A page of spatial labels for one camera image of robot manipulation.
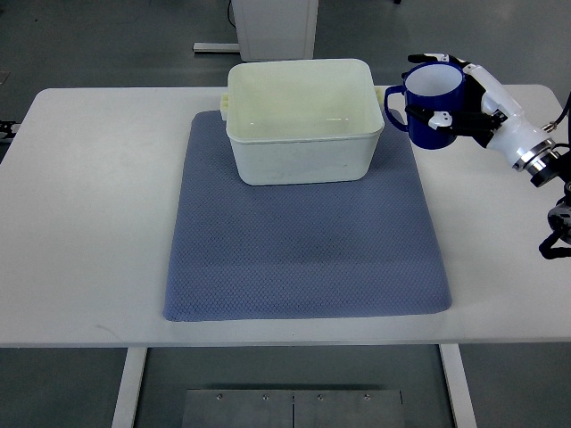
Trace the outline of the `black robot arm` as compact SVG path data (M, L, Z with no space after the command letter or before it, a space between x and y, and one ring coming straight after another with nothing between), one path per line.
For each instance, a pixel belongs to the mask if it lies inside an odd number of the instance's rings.
M517 99L535 125L556 121L550 133L562 152L563 173L540 187L524 185L522 230L513 239L513 253L520 263L543 265L570 256L570 108L542 85L516 88Z

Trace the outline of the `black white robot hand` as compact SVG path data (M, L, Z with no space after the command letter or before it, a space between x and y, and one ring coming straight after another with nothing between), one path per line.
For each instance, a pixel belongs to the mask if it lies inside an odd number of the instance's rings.
M548 131L529 122L521 105L483 66L444 53L411 54L408 61L414 67L448 62L464 72L463 106L451 114L447 128L456 137L473 138L484 149L502 153L513 169L532 176L549 172L560 158Z

